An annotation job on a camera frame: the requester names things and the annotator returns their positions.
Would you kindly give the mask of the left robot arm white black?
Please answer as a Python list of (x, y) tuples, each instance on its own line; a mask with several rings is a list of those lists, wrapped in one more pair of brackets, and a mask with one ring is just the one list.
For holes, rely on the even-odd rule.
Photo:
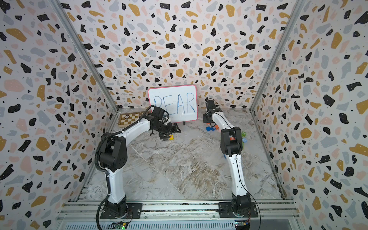
[(127, 147), (141, 134), (150, 131), (161, 140), (168, 140), (171, 134), (181, 133), (176, 123), (170, 122), (167, 111), (151, 105), (132, 124), (115, 133), (105, 133), (95, 153), (95, 167), (106, 178), (107, 195), (103, 200), (104, 212), (121, 218), (127, 213), (126, 194), (123, 189), (122, 168), (127, 162)]

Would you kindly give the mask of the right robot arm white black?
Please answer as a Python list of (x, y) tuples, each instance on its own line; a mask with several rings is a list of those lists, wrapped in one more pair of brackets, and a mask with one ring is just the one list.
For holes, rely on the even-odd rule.
[(240, 127), (231, 124), (214, 99), (206, 98), (205, 101), (206, 112), (203, 114), (203, 122), (218, 126), (221, 131), (220, 149), (230, 167), (232, 211), (236, 216), (243, 216), (250, 211), (252, 201), (242, 170), (242, 131)]

